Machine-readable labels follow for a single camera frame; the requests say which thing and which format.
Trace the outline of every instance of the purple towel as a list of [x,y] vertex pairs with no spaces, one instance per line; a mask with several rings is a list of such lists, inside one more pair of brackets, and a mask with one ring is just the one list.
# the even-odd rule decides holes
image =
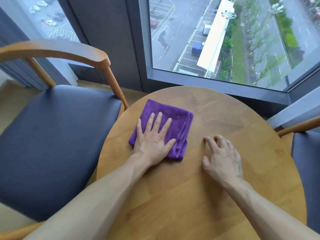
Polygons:
[[[140,116],[142,132],[144,133],[148,119],[151,113],[154,113],[154,120],[157,117],[157,114],[162,112],[162,120],[160,124],[159,131],[161,131],[162,127],[166,123],[169,118],[172,118],[172,122],[170,128],[165,136],[164,143],[167,144],[171,139],[176,139],[176,143],[173,148],[168,153],[167,158],[172,160],[181,161],[183,159],[184,152],[187,148],[187,136],[191,127],[191,122],[193,119],[193,113],[186,111],[181,108],[177,108],[174,106],[160,104],[156,101],[148,99],[146,105],[142,111]],[[137,137],[137,128],[134,129],[134,133],[132,134],[129,144],[134,146]]]

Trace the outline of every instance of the dark blue chair seat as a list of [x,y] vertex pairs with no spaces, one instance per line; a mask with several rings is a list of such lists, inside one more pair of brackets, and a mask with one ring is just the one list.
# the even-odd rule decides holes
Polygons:
[[36,221],[55,214],[85,188],[120,107],[91,88],[36,96],[0,136],[0,201]]
[[306,197],[307,226],[320,234],[320,133],[295,133],[291,155]]

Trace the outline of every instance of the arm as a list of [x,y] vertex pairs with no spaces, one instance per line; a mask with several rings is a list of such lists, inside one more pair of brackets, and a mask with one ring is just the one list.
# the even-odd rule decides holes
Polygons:
[[158,133],[161,118],[162,113],[159,113],[151,129],[152,113],[144,134],[139,119],[133,155],[122,166],[83,190],[25,239],[105,239],[134,184],[150,166],[157,165],[167,156],[176,141],[172,139],[165,145],[171,119]]
[[236,202],[262,240],[320,240],[319,234],[263,198],[244,181],[241,157],[230,141],[220,135],[204,139],[212,155],[210,160],[203,157],[203,168]]

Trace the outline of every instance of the forearm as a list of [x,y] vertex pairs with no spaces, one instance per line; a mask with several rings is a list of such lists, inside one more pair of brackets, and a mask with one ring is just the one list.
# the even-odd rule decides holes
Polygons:
[[104,239],[133,185],[150,166],[138,157],[132,155],[87,187],[25,239]]
[[262,240],[320,239],[320,235],[263,198],[247,182],[228,182],[226,191]]

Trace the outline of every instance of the round wooden table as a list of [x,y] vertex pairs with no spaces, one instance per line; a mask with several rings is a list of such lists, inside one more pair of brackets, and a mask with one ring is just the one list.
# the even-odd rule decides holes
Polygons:
[[216,134],[234,144],[242,157],[244,178],[259,194],[306,223],[302,183],[281,139],[248,106],[207,88],[166,88],[134,103],[106,138],[97,179],[132,154],[128,140],[147,99],[193,112],[188,146],[181,162],[164,160],[145,173],[116,218],[108,240],[259,239],[234,201],[202,169],[202,157],[209,154],[203,137]]

